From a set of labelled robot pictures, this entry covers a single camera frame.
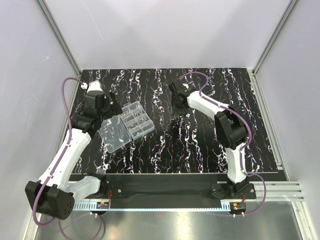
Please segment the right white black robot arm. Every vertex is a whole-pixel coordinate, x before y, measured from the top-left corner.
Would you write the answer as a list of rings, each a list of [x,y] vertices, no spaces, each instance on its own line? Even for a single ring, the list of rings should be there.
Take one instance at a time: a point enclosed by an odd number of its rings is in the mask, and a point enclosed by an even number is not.
[[[227,189],[230,195],[243,191],[248,184],[245,167],[245,145],[251,138],[239,109],[213,100],[201,90],[188,88],[180,80],[168,85],[172,111],[185,115],[188,109],[197,110],[214,120],[216,139],[224,147],[227,157]]]

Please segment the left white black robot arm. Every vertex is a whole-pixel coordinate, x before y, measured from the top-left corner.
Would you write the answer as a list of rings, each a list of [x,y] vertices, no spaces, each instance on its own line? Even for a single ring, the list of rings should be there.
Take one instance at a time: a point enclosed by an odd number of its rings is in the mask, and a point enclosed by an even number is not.
[[[107,178],[99,173],[68,184],[77,161],[103,121],[123,112],[115,93],[105,93],[100,81],[81,82],[80,86],[86,91],[82,110],[74,116],[66,113],[68,133],[60,149],[39,179],[29,181],[24,189],[33,221],[38,226],[43,223],[37,219],[37,214],[65,220],[79,201],[90,195],[102,197],[109,192]]]

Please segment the clear plastic compartment box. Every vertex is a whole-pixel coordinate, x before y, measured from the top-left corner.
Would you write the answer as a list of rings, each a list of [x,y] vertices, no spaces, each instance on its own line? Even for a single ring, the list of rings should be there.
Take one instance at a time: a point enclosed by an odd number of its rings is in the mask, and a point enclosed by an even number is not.
[[[154,122],[139,101],[127,103],[122,114],[102,122],[99,135],[104,148],[112,154],[155,130]]]

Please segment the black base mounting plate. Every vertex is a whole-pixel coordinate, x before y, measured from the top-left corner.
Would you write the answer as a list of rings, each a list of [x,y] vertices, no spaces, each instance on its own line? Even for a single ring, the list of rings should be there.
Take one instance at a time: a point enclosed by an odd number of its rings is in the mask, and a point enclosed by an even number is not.
[[[257,198],[255,187],[246,179],[235,186],[225,173],[82,173],[72,174],[74,181],[101,177],[115,199],[142,196],[202,196],[218,200]]]

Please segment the left aluminium frame post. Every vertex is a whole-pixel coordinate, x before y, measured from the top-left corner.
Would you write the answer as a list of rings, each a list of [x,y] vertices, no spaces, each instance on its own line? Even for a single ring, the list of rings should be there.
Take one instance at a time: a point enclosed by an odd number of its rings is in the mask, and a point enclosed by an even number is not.
[[[49,28],[51,29],[53,35],[55,36],[60,48],[62,49],[65,57],[67,58],[71,68],[75,72],[76,76],[80,76],[82,73],[82,70],[78,66],[70,48],[67,45],[67,42],[65,41],[58,24],[56,23],[48,5],[46,4],[45,0],[35,0],[36,4],[38,5],[39,9],[41,10],[45,20],[47,21]]]

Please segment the aluminium frame post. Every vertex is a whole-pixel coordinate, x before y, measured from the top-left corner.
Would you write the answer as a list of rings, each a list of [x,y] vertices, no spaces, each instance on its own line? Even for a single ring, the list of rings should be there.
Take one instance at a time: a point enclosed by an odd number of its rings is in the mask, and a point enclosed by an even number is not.
[[[274,44],[276,43],[278,37],[282,33],[286,23],[288,22],[289,18],[291,17],[292,13],[294,12],[296,6],[298,5],[299,0],[290,0],[287,7],[285,8],[280,20],[278,21],[274,31],[271,34],[265,48],[262,51],[257,63],[255,64],[254,68],[252,69],[252,74],[256,76],[261,69],[263,63],[265,62],[266,58],[268,57],[270,51],[272,50]]]
[[[45,20],[47,21],[49,28],[51,29],[53,35],[55,36],[60,48],[62,49],[65,57],[67,58],[71,68],[75,72],[76,76],[80,76],[82,73],[82,70],[78,66],[70,48],[67,45],[67,42],[65,41],[58,24],[56,23],[48,5],[46,4],[45,0],[35,0],[36,4],[38,5],[39,9],[41,10]]]

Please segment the right aluminium frame post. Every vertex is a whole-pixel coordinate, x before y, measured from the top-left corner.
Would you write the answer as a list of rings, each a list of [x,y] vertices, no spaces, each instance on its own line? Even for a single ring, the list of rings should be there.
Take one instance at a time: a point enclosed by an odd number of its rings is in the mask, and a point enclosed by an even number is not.
[[[296,6],[298,5],[299,0],[290,0],[287,7],[285,8],[280,20],[278,21],[274,31],[271,34],[265,48],[262,51],[257,63],[255,64],[254,68],[252,69],[252,74],[256,76],[261,69],[263,63],[265,62],[266,58],[268,57],[270,51],[272,50],[274,44],[276,43],[278,37],[282,33],[286,23],[288,22],[289,18],[291,17],[292,13],[294,12]]]

